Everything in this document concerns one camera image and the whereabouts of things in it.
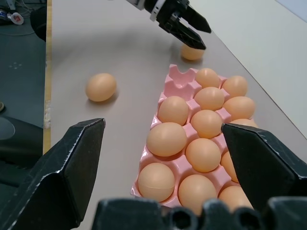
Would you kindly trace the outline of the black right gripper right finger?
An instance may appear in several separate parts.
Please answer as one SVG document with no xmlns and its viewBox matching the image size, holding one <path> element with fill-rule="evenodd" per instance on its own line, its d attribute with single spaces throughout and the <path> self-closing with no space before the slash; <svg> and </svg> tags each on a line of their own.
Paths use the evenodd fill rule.
<svg viewBox="0 0 307 230">
<path fill-rule="evenodd" d="M 307 164 L 267 130 L 223 124 L 239 184 L 255 209 L 271 199 L 307 201 Z"/>
</svg>

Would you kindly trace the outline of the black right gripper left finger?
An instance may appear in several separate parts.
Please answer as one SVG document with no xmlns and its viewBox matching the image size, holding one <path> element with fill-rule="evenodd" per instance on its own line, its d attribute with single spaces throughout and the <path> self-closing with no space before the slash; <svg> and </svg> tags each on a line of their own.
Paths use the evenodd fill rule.
<svg viewBox="0 0 307 230">
<path fill-rule="evenodd" d="M 43 156 L 0 157 L 0 227 L 70 230 L 85 217 L 94 188 L 106 122 L 79 122 Z"/>
</svg>

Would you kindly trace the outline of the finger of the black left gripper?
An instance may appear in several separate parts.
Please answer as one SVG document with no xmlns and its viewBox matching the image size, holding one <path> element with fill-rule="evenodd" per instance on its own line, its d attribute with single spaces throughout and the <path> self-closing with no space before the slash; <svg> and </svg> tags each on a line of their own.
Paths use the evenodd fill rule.
<svg viewBox="0 0 307 230">
<path fill-rule="evenodd" d="M 201 37 L 192 29 L 182 24 L 179 19 L 168 20 L 165 23 L 165 31 L 172 34 L 175 38 L 191 48 L 199 50 L 206 49 L 206 45 Z"/>
<path fill-rule="evenodd" d="M 187 9 L 181 14 L 181 18 L 186 20 L 189 25 L 198 31 L 206 33 L 212 32 L 207 20 L 196 12 L 191 6 L 188 6 Z"/>
</svg>

